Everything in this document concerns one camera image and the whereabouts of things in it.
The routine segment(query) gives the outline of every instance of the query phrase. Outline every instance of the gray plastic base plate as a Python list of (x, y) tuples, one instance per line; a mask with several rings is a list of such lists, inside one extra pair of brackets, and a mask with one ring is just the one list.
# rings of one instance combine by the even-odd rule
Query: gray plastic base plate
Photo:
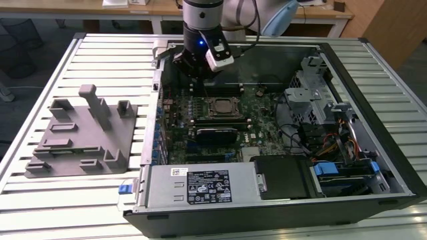
[(46, 178), (124, 173), (128, 169), (137, 112), (137, 106), (131, 105), (131, 107), (133, 116), (120, 118), (117, 106), (108, 106), (111, 129), (106, 131), (102, 131), (88, 106), (74, 106), (72, 110), (66, 110), (69, 117), (66, 121), (61, 119), (58, 122), (52, 117), (33, 152), (45, 149), (46, 153), (41, 151), (41, 156), (38, 154), (36, 157), (36, 154), (32, 157), (24, 176)]

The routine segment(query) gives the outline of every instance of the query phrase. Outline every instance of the aluminum slotted table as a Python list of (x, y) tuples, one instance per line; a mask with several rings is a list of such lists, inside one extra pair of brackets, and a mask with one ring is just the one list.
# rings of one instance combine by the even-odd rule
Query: aluminum slotted table
[[(159, 74), (152, 65), (159, 41), (176, 35), (76, 34), (45, 89), (0, 163), (0, 238), (9, 239), (145, 239), (123, 218), (135, 196), (120, 198), (117, 187), (139, 176), (151, 86)], [(420, 178), (427, 183), (427, 108), (368, 42), (340, 38), (261, 38), (261, 41), (327, 42), (353, 78)], [(123, 174), (50, 178), (24, 177), (25, 165), (52, 116), (54, 98), (86, 105), (81, 84), (94, 84), (106, 104), (129, 100), (137, 105), (129, 171)], [(337, 93), (343, 94), (335, 82)], [(385, 211), (356, 224), (195, 236), (188, 239), (423, 239), (427, 206)]]

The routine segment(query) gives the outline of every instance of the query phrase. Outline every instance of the black cable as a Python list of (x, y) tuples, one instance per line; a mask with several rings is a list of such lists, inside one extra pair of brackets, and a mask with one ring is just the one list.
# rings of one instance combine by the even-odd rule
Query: black cable
[(180, 5), (179, 0), (175, 0), (175, 4), (176, 4), (177, 9), (183, 9), (183, 5)]
[(288, 151), (289, 151), (289, 152), (292, 152), (292, 148), (301, 149), (300, 147), (292, 145), (293, 136), (297, 135), (297, 134), (299, 134), (299, 133), (295, 132), (295, 133), (291, 135), (292, 138), (291, 138), (289, 145), (285, 146), (285, 148), (288, 148)]
[[(235, 21), (236, 21), (237, 25), (241, 25), (241, 23), (240, 23), (240, 14), (241, 14), (243, 4), (244, 4), (244, 0), (239, 0), (237, 9), (236, 9), (236, 11), (235, 11)], [(255, 23), (255, 21), (256, 21), (256, 17), (257, 17), (257, 16), (256, 16), (256, 12), (255, 12), (252, 21), (249, 22), (248, 25), (244, 25), (244, 26), (243, 26), (245, 29), (248, 29), (248, 28), (253, 25), (253, 23)]]
[(243, 53), (245, 51), (248, 51), (249, 49), (252, 49), (256, 44), (259, 44), (260, 42), (260, 36), (261, 36), (261, 19), (260, 19), (260, 12), (259, 12), (259, 6), (256, 4), (256, 0), (252, 0), (252, 3), (253, 3), (253, 8), (255, 8), (255, 17), (256, 17), (256, 24), (257, 24), (257, 29), (256, 29), (256, 40), (255, 40), (255, 43), (251, 44), (251, 46), (248, 46), (247, 48), (241, 49), (241, 54), (240, 56), (243, 55)]
[(303, 24), (305, 24), (307, 23), (305, 6), (303, 6), (300, 4), (299, 4), (299, 6), (301, 7), (301, 10), (304, 12), (304, 23)]
[[(297, 144), (299, 148), (303, 150), (303, 152), (305, 154), (311, 155), (312, 152), (305, 148), (305, 146), (300, 143), (300, 141), (297, 141), (285, 131), (281, 130), (281, 127), (285, 126), (285, 124), (279, 126), (279, 123), (277, 123), (277, 106), (279, 106), (279, 103), (280, 103), (280, 98), (283, 98), (284, 96), (285, 96), (285, 93), (283, 92), (280, 94), (279, 98), (277, 98), (277, 103), (275, 105), (275, 109), (273, 109), (273, 121), (275, 121), (275, 124), (276, 124), (281, 134), (284, 134), (284, 136), (287, 136), (291, 139), (291, 142), (293, 141)], [(291, 106), (288, 104), (288, 101), (284, 100), (284, 102), (287, 103), (287, 106), (289, 107), (288, 109), (291, 110)]]

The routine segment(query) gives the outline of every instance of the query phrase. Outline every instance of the wooden desk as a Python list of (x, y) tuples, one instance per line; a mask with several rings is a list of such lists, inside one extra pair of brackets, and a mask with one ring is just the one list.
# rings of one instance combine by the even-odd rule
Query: wooden desk
[[(332, 25), (328, 37), (337, 38), (352, 17), (348, 10), (339, 12), (312, 6), (297, 10), (292, 23)], [(149, 20), (153, 33), (161, 34), (161, 21), (181, 21), (183, 15), (173, 0), (151, 0), (148, 5), (116, 9), (102, 9), (102, 0), (1, 0), (0, 18)]]
[(425, 0), (345, 0), (356, 13), (344, 28), (345, 38), (367, 38), (397, 70), (427, 33)]

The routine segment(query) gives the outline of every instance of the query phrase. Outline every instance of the warning label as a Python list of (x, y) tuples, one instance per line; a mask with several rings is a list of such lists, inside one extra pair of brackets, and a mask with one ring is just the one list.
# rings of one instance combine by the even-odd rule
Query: warning label
[(187, 202), (217, 204), (232, 202), (228, 170), (187, 172)]

